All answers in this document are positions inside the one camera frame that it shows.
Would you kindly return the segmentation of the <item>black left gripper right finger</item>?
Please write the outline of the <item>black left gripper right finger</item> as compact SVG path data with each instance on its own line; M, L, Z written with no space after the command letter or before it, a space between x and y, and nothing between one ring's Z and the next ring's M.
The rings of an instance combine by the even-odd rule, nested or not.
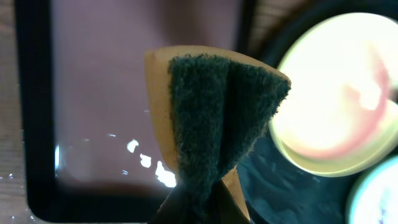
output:
M211 224L250 224L222 180L212 188Z

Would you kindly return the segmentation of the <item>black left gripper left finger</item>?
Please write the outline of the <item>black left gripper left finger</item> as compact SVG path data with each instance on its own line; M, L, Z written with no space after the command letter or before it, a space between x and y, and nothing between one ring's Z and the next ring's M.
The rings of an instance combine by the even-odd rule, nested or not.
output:
M147 224L189 224L192 205L183 185L177 185Z

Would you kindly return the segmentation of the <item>green and yellow sponge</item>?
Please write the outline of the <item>green and yellow sponge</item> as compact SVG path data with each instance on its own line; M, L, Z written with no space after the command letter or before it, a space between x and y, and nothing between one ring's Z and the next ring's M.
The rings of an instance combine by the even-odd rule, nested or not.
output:
M211 223L220 180L250 221L236 166L287 97L289 78L247 55L200 45L150 50L144 64L155 136L190 197L189 224Z

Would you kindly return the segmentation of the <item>yellow plate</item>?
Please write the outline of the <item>yellow plate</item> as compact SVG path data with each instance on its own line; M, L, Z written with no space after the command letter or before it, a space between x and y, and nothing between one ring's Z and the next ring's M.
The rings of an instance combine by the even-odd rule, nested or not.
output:
M369 12L324 19L299 36L278 68L291 89L269 128L294 166L342 177L397 145L397 19Z

